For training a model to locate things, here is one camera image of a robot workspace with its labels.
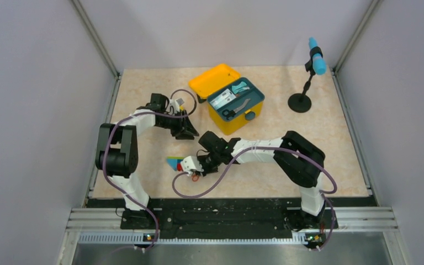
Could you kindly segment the colourful card pack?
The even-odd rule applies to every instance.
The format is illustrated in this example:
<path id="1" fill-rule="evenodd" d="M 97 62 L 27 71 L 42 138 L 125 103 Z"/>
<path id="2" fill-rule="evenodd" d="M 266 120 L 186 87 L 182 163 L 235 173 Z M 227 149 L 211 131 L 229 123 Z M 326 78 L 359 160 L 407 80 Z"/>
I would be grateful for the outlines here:
<path id="1" fill-rule="evenodd" d="M 183 171 L 183 168 L 181 166 L 181 162 L 184 160 L 184 157 L 167 157 L 166 162 L 167 164 L 176 172 Z"/>

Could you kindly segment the black handled scissors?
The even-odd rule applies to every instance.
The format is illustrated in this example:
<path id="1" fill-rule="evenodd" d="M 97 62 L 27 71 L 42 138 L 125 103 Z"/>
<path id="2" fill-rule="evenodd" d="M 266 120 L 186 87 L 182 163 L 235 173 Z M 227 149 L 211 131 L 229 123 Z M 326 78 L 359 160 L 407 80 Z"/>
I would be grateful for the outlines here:
<path id="1" fill-rule="evenodd" d="M 236 107 L 235 109 L 224 109 L 222 111 L 222 115 L 226 118 L 226 120 L 232 119 L 239 111 L 241 111 L 250 101 L 250 98 L 246 98 L 241 105 Z"/>

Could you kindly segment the yellow plastic medicine box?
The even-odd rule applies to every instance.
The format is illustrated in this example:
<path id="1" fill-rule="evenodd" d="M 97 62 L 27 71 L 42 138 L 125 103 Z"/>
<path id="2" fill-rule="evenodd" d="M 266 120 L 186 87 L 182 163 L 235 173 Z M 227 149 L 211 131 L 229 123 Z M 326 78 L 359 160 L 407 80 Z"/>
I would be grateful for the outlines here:
<path id="1" fill-rule="evenodd" d="M 231 135 L 256 119 L 265 95 L 246 77 L 227 64 L 206 70 L 188 82 L 199 103 L 225 135 Z"/>

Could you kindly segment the teal divided tray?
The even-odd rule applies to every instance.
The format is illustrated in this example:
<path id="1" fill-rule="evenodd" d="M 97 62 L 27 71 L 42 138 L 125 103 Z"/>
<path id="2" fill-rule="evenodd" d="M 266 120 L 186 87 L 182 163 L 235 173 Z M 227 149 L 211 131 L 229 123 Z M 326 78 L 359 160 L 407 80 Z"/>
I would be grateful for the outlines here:
<path id="1" fill-rule="evenodd" d="M 248 91 L 240 93 L 240 95 L 238 97 L 236 96 L 236 98 L 233 101 L 227 103 L 226 105 L 224 105 L 220 109 L 214 109 L 211 106 L 210 101 L 213 98 L 218 96 L 221 92 L 223 92 L 226 89 L 229 89 L 233 93 L 231 86 L 239 84 L 242 81 L 246 82 L 248 87 L 250 87 L 250 89 Z M 224 109 L 230 109 L 230 110 L 235 109 L 236 107 L 241 105 L 246 98 L 251 99 L 249 101 L 249 103 L 241 111 L 239 111 L 232 119 L 226 120 L 226 118 L 222 115 L 222 111 Z M 221 118 L 225 122 L 230 122 L 233 119 L 238 118 L 240 115 L 243 115 L 244 119 L 246 121 L 251 121 L 258 116 L 258 113 L 257 113 L 258 111 L 252 110 L 252 108 L 257 107 L 260 103 L 263 103 L 264 99 L 265 99 L 264 94 L 248 78 L 241 77 L 241 78 L 233 81 L 232 83 L 226 85 L 224 88 L 218 90 L 217 92 L 211 94 L 207 98 L 207 102 L 208 102 L 209 106 L 212 107 L 213 113 L 218 114 L 219 118 Z"/>

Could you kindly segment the white blue wipe sachets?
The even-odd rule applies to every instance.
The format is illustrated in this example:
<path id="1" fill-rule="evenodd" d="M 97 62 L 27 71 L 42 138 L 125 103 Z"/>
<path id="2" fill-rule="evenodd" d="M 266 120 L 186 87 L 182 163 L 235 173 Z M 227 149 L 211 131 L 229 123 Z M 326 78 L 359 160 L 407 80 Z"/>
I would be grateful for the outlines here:
<path id="1" fill-rule="evenodd" d="M 233 94 L 229 89 L 224 90 L 218 96 L 213 98 L 210 101 L 211 106 L 214 109 L 220 109 L 227 103 L 233 101 L 236 98 L 235 94 Z"/>

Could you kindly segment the light blue plaster strip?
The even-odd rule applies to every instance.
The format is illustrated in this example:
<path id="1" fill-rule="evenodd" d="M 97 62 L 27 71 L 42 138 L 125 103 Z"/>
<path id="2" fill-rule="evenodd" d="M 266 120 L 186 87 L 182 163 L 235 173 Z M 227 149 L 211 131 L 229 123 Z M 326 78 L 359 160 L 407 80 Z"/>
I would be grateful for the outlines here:
<path id="1" fill-rule="evenodd" d="M 248 91 L 249 89 L 250 89 L 250 87 L 241 87 L 241 88 L 236 89 L 236 90 L 234 91 L 234 94 L 238 97 L 238 96 L 240 95 L 240 93 L 242 93 L 242 92 L 246 92 L 246 91 Z"/>

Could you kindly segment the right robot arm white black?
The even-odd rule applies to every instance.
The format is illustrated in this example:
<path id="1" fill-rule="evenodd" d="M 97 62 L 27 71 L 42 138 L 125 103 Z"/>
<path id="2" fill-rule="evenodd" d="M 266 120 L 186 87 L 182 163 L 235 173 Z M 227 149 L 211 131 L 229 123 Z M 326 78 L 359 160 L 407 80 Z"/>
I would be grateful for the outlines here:
<path id="1" fill-rule="evenodd" d="M 321 194 L 320 175 L 325 172 L 325 154 L 295 131 L 272 140 L 245 140 L 235 137 L 229 141 L 207 131 L 199 144 L 206 154 L 190 156 L 182 167 L 190 174 L 206 176 L 218 171 L 220 165 L 242 165 L 251 162 L 275 163 L 287 177 L 299 186 L 301 219 L 308 227 L 317 227 L 324 220 L 325 200 Z"/>

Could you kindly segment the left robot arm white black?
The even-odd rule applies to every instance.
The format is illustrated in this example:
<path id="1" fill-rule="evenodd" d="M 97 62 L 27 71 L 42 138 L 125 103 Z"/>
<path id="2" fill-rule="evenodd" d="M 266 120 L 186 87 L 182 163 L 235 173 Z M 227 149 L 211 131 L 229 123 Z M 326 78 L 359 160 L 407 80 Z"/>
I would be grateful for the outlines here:
<path id="1" fill-rule="evenodd" d="M 153 225 L 155 213 L 147 208 L 150 197 L 135 173 L 139 162 L 138 137 L 147 129 L 158 127 L 169 130 L 177 140 L 193 140 L 199 133 L 189 115 L 182 98 L 153 93 L 146 105 L 128 117 L 99 127 L 95 166 L 123 195 L 125 207 L 136 211 L 134 221 L 141 228 Z"/>

